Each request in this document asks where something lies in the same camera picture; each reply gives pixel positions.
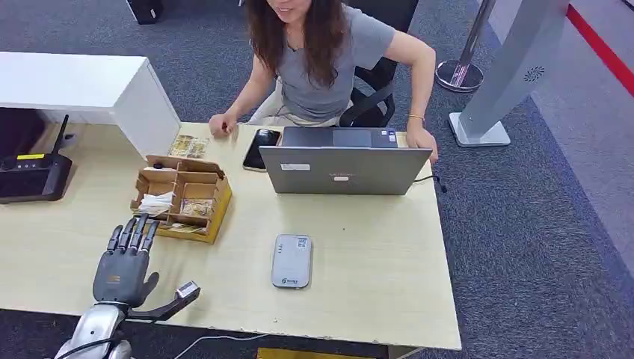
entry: gold bracelet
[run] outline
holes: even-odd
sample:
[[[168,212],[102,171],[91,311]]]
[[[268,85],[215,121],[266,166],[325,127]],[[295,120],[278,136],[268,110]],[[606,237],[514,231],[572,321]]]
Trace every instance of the gold bracelet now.
[[[419,116],[417,114],[410,114],[408,117],[419,118],[419,119],[422,120],[422,122],[425,122],[425,118],[423,116]]]

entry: black office chair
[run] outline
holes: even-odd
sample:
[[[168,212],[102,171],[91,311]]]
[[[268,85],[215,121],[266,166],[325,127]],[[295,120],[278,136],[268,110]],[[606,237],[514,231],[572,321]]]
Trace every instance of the black office chair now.
[[[396,30],[407,32],[418,0],[348,0],[347,3],[360,9]],[[394,97],[392,95],[396,62],[382,58],[372,71],[361,67],[354,70],[354,74],[370,85],[375,92],[366,96],[359,89],[353,88],[350,99],[352,107],[346,110],[339,120],[341,127],[385,127],[394,115]],[[378,106],[384,102],[386,111],[383,113]]]

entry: stanchion post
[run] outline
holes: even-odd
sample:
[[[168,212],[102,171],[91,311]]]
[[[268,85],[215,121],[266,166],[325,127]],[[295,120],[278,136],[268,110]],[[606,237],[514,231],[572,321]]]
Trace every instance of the stanchion post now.
[[[553,68],[570,0],[523,0],[487,81],[449,123],[462,147],[511,143],[499,122]]]
[[[475,47],[478,45],[481,30],[487,23],[495,2],[496,0],[482,0],[460,60],[443,61],[436,67],[436,81],[440,86],[454,92],[473,92],[482,85],[482,70],[471,64],[471,59],[476,52]]]

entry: robotic hand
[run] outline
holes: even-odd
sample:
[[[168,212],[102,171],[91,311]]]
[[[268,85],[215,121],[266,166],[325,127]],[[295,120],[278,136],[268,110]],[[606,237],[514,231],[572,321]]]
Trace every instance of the robotic hand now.
[[[117,226],[101,256],[93,282],[97,303],[80,318],[73,338],[66,341],[55,359],[130,359],[132,347],[116,336],[125,319],[168,320],[198,298],[200,288],[193,281],[176,290],[174,300],[147,312],[138,312],[159,281],[153,272],[144,282],[150,262],[150,248],[159,223],[151,223],[144,235],[148,216],[130,219]]]

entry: woman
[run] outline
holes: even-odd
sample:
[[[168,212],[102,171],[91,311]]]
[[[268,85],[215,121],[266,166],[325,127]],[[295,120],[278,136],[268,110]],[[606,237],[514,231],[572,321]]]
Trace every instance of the woman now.
[[[341,0],[246,0],[246,7],[253,69],[231,107],[209,120],[215,137],[231,133],[276,76],[275,92],[249,124],[336,125],[350,105],[354,67],[371,70],[386,57],[412,69],[407,144],[430,147],[430,160],[436,161],[436,141],[423,127],[434,81],[436,55],[431,47]]]

